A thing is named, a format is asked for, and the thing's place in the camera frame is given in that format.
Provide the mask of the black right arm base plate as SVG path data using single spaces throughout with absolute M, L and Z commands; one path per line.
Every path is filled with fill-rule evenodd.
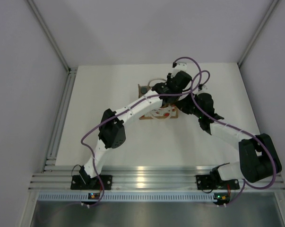
M 213 190 L 238 190 L 240 189 L 237 179 L 223 181 L 213 175 L 196 175 L 197 189 L 201 191 Z

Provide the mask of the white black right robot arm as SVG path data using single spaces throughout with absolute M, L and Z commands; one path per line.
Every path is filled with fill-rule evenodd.
M 214 101 L 208 93 L 187 95 L 176 102 L 185 114 L 198 118 L 201 129 L 220 138 L 239 153 L 239 160 L 216 166 L 211 171 L 211 183 L 222 188 L 229 180 L 242 178 L 249 183 L 264 178 L 275 178 L 282 171 L 282 164 L 274 143 L 268 134 L 255 135 L 224 122 L 214 109 Z

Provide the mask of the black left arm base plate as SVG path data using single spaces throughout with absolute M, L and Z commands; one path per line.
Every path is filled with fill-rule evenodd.
M 98 177 L 94 177 L 84 181 L 81 175 L 74 175 L 71 181 L 71 190 L 111 190 L 112 175 L 100 175 L 102 184 Z

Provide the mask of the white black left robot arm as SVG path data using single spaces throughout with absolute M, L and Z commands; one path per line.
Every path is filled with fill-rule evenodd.
M 100 124 L 80 141 L 91 151 L 91 157 L 80 167 L 78 175 L 72 177 L 71 189 L 88 190 L 96 186 L 105 189 L 100 173 L 110 151 L 125 142 L 126 127 L 154 109 L 174 104 L 191 80 L 188 73 L 180 70 L 175 75 L 169 74 L 166 82 L 155 84 L 128 106 L 115 111 L 105 110 Z

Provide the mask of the burlap watermelon print canvas bag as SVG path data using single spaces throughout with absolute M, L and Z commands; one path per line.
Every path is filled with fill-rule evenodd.
M 150 89 L 152 86 L 150 85 L 153 81 L 161 81 L 166 82 L 166 79 L 163 78 L 154 78 L 148 81 L 147 85 L 140 85 L 139 86 L 148 86 Z M 168 119 L 176 119 L 178 118 L 178 108 L 175 105 L 166 105 L 165 107 L 154 109 L 145 115 L 141 116 L 140 120 L 157 120 L 157 121 L 165 121 Z

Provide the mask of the dark cap clear square bottle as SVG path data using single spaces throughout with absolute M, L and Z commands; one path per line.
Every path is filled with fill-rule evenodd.
M 144 96 L 148 91 L 150 90 L 150 87 L 148 86 L 139 86 L 138 87 L 138 97 Z

